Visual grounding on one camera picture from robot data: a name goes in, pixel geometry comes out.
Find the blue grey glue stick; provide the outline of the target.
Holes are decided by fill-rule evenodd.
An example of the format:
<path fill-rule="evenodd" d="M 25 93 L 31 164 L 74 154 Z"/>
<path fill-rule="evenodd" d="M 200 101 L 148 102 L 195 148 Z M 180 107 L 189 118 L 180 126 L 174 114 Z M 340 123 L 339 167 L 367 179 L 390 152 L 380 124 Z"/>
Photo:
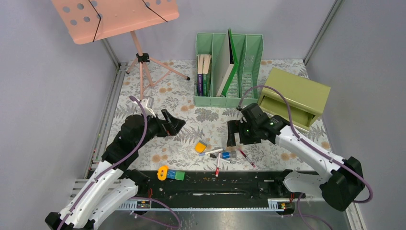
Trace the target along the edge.
<path fill-rule="evenodd" d="M 235 151 L 231 151 L 231 152 L 223 152 L 222 153 L 222 158 L 229 160 L 229 159 L 233 159 L 237 157 L 237 153 Z"/>

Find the yellow grey eraser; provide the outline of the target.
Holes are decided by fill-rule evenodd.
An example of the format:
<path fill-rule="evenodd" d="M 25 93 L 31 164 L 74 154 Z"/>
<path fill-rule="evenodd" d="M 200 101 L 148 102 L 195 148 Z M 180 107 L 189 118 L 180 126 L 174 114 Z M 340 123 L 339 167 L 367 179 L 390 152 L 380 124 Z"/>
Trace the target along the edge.
<path fill-rule="evenodd" d="M 207 149 L 207 144 L 202 141 L 198 141 L 197 144 L 195 145 L 195 151 L 197 153 L 203 153 L 206 149 Z"/>

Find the yellow blue green toy block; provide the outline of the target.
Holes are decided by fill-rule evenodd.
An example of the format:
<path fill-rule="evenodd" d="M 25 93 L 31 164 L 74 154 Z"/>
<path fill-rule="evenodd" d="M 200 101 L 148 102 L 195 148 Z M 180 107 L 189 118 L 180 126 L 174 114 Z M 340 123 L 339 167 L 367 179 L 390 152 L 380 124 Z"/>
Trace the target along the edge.
<path fill-rule="evenodd" d="M 167 165 L 163 165 L 159 167 L 157 177 L 160 181 L 165 181 L 166 179 L 183 181 L 185 178 L 185 172 L 172 170 L 169 169 Z"/>

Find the red white marker pen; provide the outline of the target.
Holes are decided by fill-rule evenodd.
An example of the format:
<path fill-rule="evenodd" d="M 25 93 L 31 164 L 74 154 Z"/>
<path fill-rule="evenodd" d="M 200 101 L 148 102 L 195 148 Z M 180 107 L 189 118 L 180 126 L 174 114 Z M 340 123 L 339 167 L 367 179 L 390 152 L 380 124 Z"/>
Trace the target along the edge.
<path fill-rule="evenodd" d="M 219 171 L 220 171 L 221 153 L 218 153 L 216 159 L 217 159 L 217 163 L 216 163 L 215 177 L 218 177 L 219 176 Z"/>

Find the green file organizer rack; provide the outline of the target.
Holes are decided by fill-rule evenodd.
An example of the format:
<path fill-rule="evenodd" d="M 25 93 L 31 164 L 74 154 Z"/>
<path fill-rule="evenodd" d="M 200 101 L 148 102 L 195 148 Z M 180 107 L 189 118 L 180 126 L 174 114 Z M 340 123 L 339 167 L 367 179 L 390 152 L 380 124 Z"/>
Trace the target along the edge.
<path fill-rule="evenodd" d="M 195 42 L 196 63 L 197 55 L 210 54 L 211 69 L 209 72 L 208 96 L 198 96 L 197 77 L 194 104 L 197 107 L 235 108 L 241 97 L 250 88 L 257 86 L 260 63 L 263 52 L 263 36 L 260 34 L 232 34 L 239 66 L 232 79 L 226 97 L 217 97 L 216 79 L 220 66 L 228 59 L 222 54 L 228 33 L 198 33 Z"/>

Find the treehouse paperback book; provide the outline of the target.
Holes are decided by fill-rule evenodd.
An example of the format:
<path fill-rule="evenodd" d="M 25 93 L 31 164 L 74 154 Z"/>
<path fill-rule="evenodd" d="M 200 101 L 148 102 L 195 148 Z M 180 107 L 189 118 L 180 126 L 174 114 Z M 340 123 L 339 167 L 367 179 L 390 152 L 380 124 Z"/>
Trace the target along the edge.
<path fill-rule="evenodd" d="M 208 96 L 209 91 L 209 72 L 211 65 L 212 55 L 204 54 L 203 55 L 203 95 Z"/>

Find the olive green drawer box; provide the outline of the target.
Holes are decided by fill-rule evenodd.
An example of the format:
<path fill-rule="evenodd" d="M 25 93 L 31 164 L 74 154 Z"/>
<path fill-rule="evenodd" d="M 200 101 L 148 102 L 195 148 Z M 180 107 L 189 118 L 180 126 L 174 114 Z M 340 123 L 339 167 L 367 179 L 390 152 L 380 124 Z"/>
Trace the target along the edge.
<path fill-rule="evenodd" d="M 322 115 L 331 90 L 329 86 L 277 68 L 271 69 L 265 85 L 276 89 L 285 97 L 290 105 L 293 124 L 306 132 Z M 258 105 L 270 115 L 289 119 L 284 100 L 268 88 L 261 89 Z"/>

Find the purple paperback book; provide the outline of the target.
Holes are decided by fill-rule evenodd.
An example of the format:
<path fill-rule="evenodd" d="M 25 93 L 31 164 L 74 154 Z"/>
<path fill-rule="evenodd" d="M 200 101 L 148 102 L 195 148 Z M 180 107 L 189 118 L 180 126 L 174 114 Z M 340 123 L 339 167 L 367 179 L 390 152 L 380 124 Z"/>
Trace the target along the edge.
<path fill-rule="evenodd" d="M 197 55 L 197 91 L 198 96 L 204 96 L 203 91 L 203 57 L 202 55 Z"/>

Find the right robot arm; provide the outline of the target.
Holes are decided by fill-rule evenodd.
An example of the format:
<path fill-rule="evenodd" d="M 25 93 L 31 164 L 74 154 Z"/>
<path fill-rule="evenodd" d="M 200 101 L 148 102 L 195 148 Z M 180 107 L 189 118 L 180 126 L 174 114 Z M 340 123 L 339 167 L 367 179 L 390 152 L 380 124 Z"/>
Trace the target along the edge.
<path fill-rule="evenodd" d="M 275 183 L 275 193 L 287 197 L 292 192 L 323 198 L 332 208 L 345 211 L 365 188 L 361 163 L 350 157 L 345 159 L 313 143 L 300 134 L 285 118 L 268 116 L 252 103 L 241 110 L 239 120 L 227 122 L 226 145 L 236 145 L 235 133 L 240 144 L 258 144 L 267 140 L 296 154 L 316 171 L 316 174 L 285 170 Z"/>

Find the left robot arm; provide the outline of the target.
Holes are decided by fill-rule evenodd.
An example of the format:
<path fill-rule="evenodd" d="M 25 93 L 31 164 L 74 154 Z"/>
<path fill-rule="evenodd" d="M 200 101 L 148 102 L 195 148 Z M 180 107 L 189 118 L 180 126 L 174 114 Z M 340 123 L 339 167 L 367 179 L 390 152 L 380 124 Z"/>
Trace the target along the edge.
<path fill-rule="evenodd" d="M 51 212 L 45 222 L 52 230 L 97 230 L 125 201 L 148 192 L 148 177 L 129 166 L 139 148 L 155 137 L 177 135 L 186 124 L 163 109 L 157 115 L 130 115 L 125 119 L 102 160 L 73 200 L 61 211 Z"/>

